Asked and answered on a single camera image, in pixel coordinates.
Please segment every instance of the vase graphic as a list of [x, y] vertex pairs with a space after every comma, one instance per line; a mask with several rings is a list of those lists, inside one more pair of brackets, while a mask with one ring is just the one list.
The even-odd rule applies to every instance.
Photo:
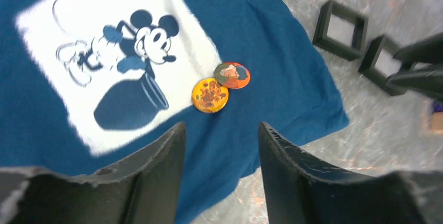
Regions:
[[135, 130], [168, 108], [157, 82], [145, 73], [139, 80], [124, 80], [113, 85], [94, 110], [94, 118], [106, 130]]

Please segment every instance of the black square frame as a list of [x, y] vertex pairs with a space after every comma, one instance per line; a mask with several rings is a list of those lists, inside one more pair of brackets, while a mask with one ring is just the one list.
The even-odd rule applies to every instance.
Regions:
[[[400, 47], [396, 42], [394, 42], [388, 35], [382, 34], [371, 41], [362, 64], [358, 69], [361, 74], [391, 96], [403, 95], [406, 93], [407, 89], [389, 84], [388, 76], [378, 71], [375, 68], [375, 64], [382, 50], [385, 50], [394, 56], [399, 49]], [[414, 64], [412, 63], [404, 63], [400, 67], [399, 72], [411, 70], [413, 67]]]
[[[354, 25], [351, 46], [328, 37], [328, 28], [331, 16], [335, 15]], [[336, 0], [328, 0], [320, 9], [316, 31], [312, 44], [333, 53], [348, 61], [363, 57], [365, 54], [366, 31], [368, 28], [368, 17], [344, 6]]]

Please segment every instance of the t-shirt sleeve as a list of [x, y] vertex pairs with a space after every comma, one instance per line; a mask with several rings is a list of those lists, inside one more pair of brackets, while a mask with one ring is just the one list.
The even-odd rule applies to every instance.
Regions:
[[296, 145], [334, 133], [349, 124], [343, 102], [335, 82], [321, 54], [314, 48], [305, 29], [293, 17], [282, 0], [248, 0], [267, 16], [273, 16], [284, 28], [291, 61], [297, 67], [304, 99], [313, 104], [289, 122], [280, 133]]

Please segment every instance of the van gogh self-portrait button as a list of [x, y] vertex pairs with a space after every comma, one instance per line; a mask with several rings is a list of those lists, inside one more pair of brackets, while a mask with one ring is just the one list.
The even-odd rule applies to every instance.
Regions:
[[243, 88], [251, 79], [251, 75], [246, 67], [235, 62], [226, 62], [218, 65], [215, 68], [214, 77], [220, 84], [230, 89]]
[[229, 90], [215, 78], [201, 80], [192, 91], [194, 106], [204, 113], [220, 111], [228, 102]]

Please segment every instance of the blue t-shirt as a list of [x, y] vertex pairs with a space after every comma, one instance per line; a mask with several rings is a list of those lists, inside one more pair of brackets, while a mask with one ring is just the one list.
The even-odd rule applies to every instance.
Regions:
[[[266, 121], [297, 145], [348, 124], [321, 55], [281, 0], [0, 0], [0, 165], [92, 174], [188, 131], [177, 223], [260, 165]], [[195, 84], [222, 62], [250, 83], [205, 114]]]

